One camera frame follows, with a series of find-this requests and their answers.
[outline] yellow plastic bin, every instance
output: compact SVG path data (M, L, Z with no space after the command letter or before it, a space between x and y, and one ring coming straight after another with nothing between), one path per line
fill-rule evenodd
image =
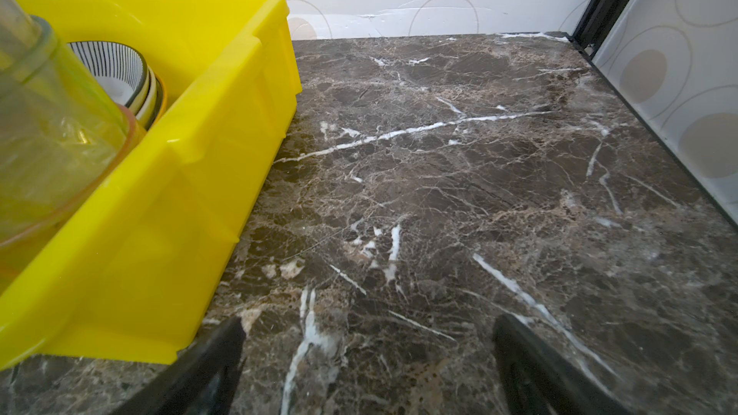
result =
M188 346L300 92L285 0L17 0L66 41L141 51L175 100L0 295L0 368L169 364Z

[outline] brown marble surface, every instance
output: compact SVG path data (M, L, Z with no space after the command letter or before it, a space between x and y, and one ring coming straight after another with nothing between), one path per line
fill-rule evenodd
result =
M304 92L203 321L231 413L507 413L512 312L637 413L738 413L738 236L566 41L295 42ZM107 413L163 366L32 357L0 413Z

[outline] marble countertop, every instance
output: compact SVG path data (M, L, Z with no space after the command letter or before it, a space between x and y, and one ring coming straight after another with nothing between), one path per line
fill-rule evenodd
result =
M570 43L294 46L201 329L249 333L231 413L507 413L503 312L637 413L738 413L738 236ZM0 412L107 413L162 368L31 357Z

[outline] black and white striped bowl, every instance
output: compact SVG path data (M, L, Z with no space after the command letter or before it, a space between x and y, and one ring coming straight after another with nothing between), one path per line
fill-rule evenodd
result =
M68 45L113 101L133 114L141 109L151 82L141 53L116 41L72 41Z

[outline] beige circle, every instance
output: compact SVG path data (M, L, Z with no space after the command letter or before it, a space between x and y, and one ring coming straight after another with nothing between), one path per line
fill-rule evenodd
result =
M620 90L632 103L642 103L654 96L667 77L667 58L658 50L644 50L623 69Z
M723 178L738 172L738 115L706 115L688 126L679 140L697 173L705 178Z
M287 24L292 40L315 40L318 38L315 28L302 18L290 18L287 20Z

